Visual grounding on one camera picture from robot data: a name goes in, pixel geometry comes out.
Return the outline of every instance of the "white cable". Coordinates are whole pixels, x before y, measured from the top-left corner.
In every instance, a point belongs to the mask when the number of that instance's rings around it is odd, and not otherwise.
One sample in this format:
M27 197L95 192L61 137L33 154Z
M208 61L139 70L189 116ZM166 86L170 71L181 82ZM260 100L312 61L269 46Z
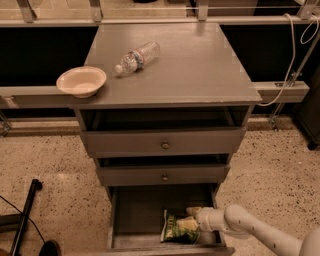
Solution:
M295 43L295 36L294 36L293 21L292 21L291 16L290 16L288 13L286 13L284 16L289 19L290 25L291 25L291 37L292 37L292 59L291 59L291 63L290 63L290 66L289 66L289 68L288 68L286 77L285 77L285 79L284 79L284 84L283 84L281 90L279 91L278 95L277 95L271 102L269 102L269 103L260 103L260 104L258 104L258 106L261 106L261 107L270 106L270 105L272 105L273 103L275 103L275 102L279 99L279 97L280 97L280 95L282 94L284 88L287 86L287 82L288 82L287 80L288 80L288 77L289 77L289 74L290 74L290 71L291 71L293 62L294 62L294 60L295 60L295 58L296 58L296 43Z
M311 40L312 38L314 38L314 36L317 34L317 32L318 32L318 30L319 30L319 20L318 20L318 18L317 18L315 15L312 15L312 17L314 18L314 20L309 24L309 26L305 29L305 31L304 31L304 32L302 33L302 35L301 35L301 38L300 38L300 43L301 43L301 44L309 43L310 40ZM305 33L308 31L308 29L313 25L313 23L314 23L315 21L317 22L316 30L314 31L313 35L312 35L307 41L304 41L304 42L303 42L302 39L303 39Z

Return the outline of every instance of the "plastic water bottle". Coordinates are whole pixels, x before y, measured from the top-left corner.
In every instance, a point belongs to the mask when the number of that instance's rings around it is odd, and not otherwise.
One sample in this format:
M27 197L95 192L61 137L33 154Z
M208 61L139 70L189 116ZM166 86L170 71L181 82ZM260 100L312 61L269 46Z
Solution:
M160 45L157 42L148 42L124 55L115 70L118 74L133 73L159 56Z

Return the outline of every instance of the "black pole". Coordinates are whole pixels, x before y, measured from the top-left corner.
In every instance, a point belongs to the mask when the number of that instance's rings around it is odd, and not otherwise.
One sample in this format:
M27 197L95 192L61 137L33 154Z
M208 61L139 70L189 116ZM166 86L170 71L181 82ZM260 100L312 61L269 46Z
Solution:
M33 179L31 182L31 186L29 189L29 193L24 204L23 212L21 213L20 223L16 232L16 235L13 240L13 244L11 247L10 255L12 256L19 256L20 245L23 239L24 232L26 230L26 226L29 219L29 214L32 208L33 199L35 197L36 191L42 189L42 183L37 180Z

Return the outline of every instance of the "power cord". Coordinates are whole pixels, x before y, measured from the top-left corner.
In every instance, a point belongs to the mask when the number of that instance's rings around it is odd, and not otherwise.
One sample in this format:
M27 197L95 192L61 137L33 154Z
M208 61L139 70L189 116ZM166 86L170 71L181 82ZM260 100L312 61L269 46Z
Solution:
M305 29L305 31L302 33L301 35L301 38L300 38L300 43L301 44L306 44L306 43L309 43L311 41L312 38L314 38L314 36L317 34L318 30L319 30L319 20L317 18L317 16L315 15L312 15L313 17L313 21L309 24L309 26ZM313 35L307 40L307 41L302 41L305 33L308 31L308 29L313 25L314 22L317 22L317 27L316 27L316 30L314 31Z
M275 103L275 102L279 99L279 97L281 96L284 88L287 87L287 85L288 85L288 77L289 77L289 74L290 74L290 71L291 71L293 62L294 62L294 60L295 60L295 58L296 58L296 44L295 44L295 35L294 35L295 33L294 33L293 21L292 21L292 18L291 18L291 16L290 16L290 14L286 13L286 14L284 14L284 16L289 19L289 21L290 21L290 26L291 26L291 38L292 38L292 59L291 59L291 63L290 63L290 66L289 66L289 68L288 68L286 77L285 77L285 79L284 79L284 84L283 84L281 90L279 91L278 95L277 95L271 102L269 102L269 103L260 103L260 104L258 104L258 106L261 106L261 107L270 106L270 105L272 105L273 103ZM307 44L308 42L310 42L310 41L314 38L314 36L317 34L317 32L318 32L318 30L319 30L320 24L319 24L318 18L317 18L315 15L312 15L312 17L314 18L313 21L312 21L312 22L309 24L309 26L304 30L304 32L302 33L302 35L301 35L301 37L300 37L300 43L301 43L301 44ZM304 38L304 36L305 36L305 33L309 30L309 28L314 24L315 21L317 22L317 27L316 27L313 35L312 35L308 40L303 41L303 38Z
M291 59L291 63L290 63L290 66L289 66L289 68L288 68L286 77L285 77L285 79L284 79L284 84L283 84L280 92L278 93L278 95L277 95L271 102L269 102L269 103L260 103L260 104L258 104L258 106L261 106L261 107L270 106L270 105L272 105L273 103L275 103L275 102L279 99L279 97L281 96L284 88L287 86L288 77L289 77L289 74L290 74L290 71L291 71L293 62L294 62L294 60L295 60L295 58L296 58L296 43L295 43L295 36L294 36L293 21L292 21L292 18L291 18L291 16L290 16L290 14L286 13L286 14L284 14L284 16L289 19L289 21L290 21L290 26L291 26L291 38L292 38L292 59Z
M9 202L7 199L5 199L3 196L0 195L0 198L1 198L3 201L5 201L7 204L9 204L10 206L12 206L14 209L16 209L19 213L21 213L21 214L23 215L23 212L22 212L22 211L20 211L15 205L13 205L12 203L10 203L10 202ZM44 240L44 238L43 238L40 230L38 229L37 225L34 223L34 221L33 221L30 217L28 217L28 220L29 220L29 221L33 224L33 226L36 228L39 236L41 237L41 239L42 239L42 241L43 241L43 243L45 243L45 240Z

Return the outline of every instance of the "bottle label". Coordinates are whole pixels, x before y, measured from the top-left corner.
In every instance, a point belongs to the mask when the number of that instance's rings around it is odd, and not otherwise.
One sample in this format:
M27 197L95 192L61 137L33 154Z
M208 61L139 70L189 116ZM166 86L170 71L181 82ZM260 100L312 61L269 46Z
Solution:
M138 64L137 69L142 68L143 64L144 64L144 61L143 61L143 58L142 58L141 54L139 52L137 52L137 51L131 51L130 53L133 54L134 58L137 61L137 64Z

